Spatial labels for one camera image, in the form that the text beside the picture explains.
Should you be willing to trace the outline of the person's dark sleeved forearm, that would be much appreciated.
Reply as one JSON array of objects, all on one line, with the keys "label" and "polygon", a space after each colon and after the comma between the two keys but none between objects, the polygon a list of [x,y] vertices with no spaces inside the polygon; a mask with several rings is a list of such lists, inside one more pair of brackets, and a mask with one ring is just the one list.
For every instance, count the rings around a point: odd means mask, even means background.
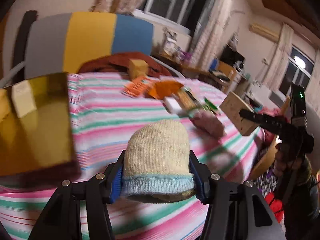
[{"label": "person's dark sleeved forearm", "polygon": [[291,164],[282,152],[277,152],[275,175],[281,176],[287,167],[297,171],[297,180],[283,208],[286,239],[319,239],[319,191],[310,161],[298,158]]}]

